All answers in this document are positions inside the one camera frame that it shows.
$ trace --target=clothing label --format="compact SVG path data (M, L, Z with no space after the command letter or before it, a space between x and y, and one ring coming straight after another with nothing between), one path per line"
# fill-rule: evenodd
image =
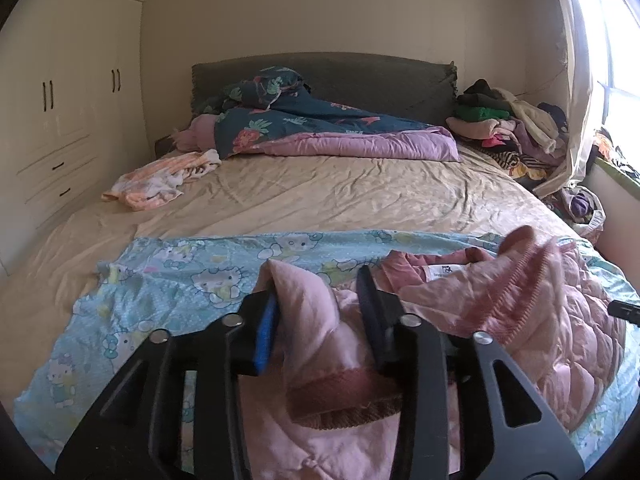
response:
M425 274L430 280L437 280L439 278L444 278L445 276L449 276L450 274L456 272L457 270L462 270L465 267L466 265L459 265L459 264L422 266Z

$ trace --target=bed sheet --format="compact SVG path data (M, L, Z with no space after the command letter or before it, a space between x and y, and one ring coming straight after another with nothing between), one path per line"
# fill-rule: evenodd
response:
M484 156L463 162L332 156L235 156L157 210L95 202L41 240L0 290L0 400L12 400L49 358L74 302L137 237L389 229L505 235L531 224L541 238L576 236Z
M134 349L156 328L175 335L202 330L239 308L267 258L316 273L333 286L376 266L390 250L446 254L479 246L496 254L503 238L389 230L309 232L222 238L137 238L115 262L98 265L100 286L74 304L71 322L15 401L14 420L30 446L53 468L78 421ZM560 243L568 241L561 238ZM615 299L638 302L619 269L581 243L591 271ZM614 383L570 437L591 466L619 433L638 400L638 330L627 331ZM193 382L182 410L182 464L193 460ZM332 470L331 457L323 458Z

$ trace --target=window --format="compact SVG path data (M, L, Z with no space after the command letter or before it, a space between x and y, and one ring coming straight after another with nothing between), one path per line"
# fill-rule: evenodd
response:
M590 113L640 170L640 25L624 0L580 0L594 78Z

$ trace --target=hello kitty sheet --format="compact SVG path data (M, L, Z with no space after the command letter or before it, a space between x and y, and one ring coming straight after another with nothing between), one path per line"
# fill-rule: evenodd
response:
M48 363L14 402L14 421L44 462L53 467L72 431L114 373L156 328L194 332L238 309L260 265L276 258L337 285L363 264L375 265L391 249L450 253L481 246L495 253L502 237L385 230L285 233L227 238L137 238L113 263L98 265L100 285L80 298ZM640 303L617 267L584 240L591 271L617 299ZM572 440L587 466L606 450L638 400L640 330L629 328L623 364L613 385ZM190 469L193 377L185 388L183 467Z

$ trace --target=beige bed sheet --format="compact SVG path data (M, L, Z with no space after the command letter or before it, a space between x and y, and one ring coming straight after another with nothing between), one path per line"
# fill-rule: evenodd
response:
M76 299L96 286L99 260L135 237L282 231L392 230L575 236L490 160L463 163L332 156L237 156L153 211L96 202L34 249L0 291L0 400L8 408L49 357Z

